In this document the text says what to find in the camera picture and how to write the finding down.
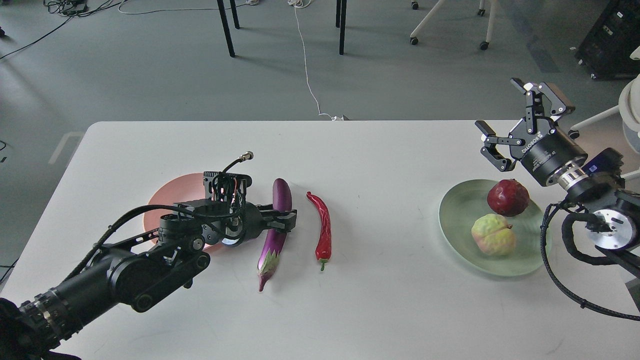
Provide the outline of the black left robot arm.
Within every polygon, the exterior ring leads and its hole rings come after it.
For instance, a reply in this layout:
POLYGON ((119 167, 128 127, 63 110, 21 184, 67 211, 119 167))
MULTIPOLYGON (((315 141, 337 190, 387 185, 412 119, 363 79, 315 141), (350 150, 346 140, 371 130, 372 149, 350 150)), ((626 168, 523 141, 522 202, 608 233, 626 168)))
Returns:
POLYGON ((116 305, 150 310, 210 265, 205 246, 235 248, 267 231, 257 264, 258 289, 274 275, 287 234, 297 223, 290 186, 272 185, 272 203, 246 199, 246 174, 206 171, 204 197, 172 205, 149 204, 121 216, 56 287, 17 306, 1 299, 3 360, 72 360, 62 341, 116 305))

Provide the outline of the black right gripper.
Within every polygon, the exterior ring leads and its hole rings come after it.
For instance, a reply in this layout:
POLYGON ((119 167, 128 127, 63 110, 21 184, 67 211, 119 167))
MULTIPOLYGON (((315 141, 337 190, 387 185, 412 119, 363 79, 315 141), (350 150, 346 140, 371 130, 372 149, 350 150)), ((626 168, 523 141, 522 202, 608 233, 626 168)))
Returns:
POLYGON ((501 173, 514 170, 512 159, 498 151, 498 145, 510 146, 510 157, 522 166, 542 187, 557 183, 557 171, 574 162, 585 164, 587 153, 561 130, 558 120, 572 114, 574 103, 553 83, 527 82, 512 77, 510 83, 525 96, 525 116, 510 130, 510 137, 500 137, 484 120, 475 126, 482 132, 480 153, 501 173))

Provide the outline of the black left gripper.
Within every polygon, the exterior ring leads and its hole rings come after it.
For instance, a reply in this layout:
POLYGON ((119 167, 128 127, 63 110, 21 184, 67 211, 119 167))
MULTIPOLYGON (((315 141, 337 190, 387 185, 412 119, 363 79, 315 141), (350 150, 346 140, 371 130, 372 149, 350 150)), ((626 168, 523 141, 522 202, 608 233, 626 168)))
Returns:
POLYGON ((242 214, 224 221, 225 237, 221 243, 227 247, 237 247, 245 240, 256 239, 263 231, 275 230, 278 233, 289 233, 293 224, 288 219, 297 214, 297 209, 278 210, 273 203, 254 205, 247 203, 242 214))

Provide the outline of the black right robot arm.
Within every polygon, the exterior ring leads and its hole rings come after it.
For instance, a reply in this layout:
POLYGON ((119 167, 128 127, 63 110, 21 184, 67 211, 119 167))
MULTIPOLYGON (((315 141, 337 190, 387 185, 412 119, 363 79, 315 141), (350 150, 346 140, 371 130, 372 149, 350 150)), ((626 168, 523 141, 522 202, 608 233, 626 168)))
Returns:
POLYGON ((638 321, 638 316, 597 305, 567 289, 551 269, 546 251, 547 229, 558 210, 565 210, 561 239, 570 256, 589 265, 618 265, 639 278, 639 256, 633 253, 639 246, 639 194, 626 189, 621 153, 606 148, 588 159, 575 142, 578 132, 560 130, 558 120, 575 107, 555 84, 516 77, 510 83, 525 96, 525 114, 505 137, 485 121, 476 121, 484 144, 480 152, 502 173, 520 163, 542 187, 558 184, 566 191, 564 200, 546 207, 540 226, 542 264, 556 287, 582 309, 638 321))

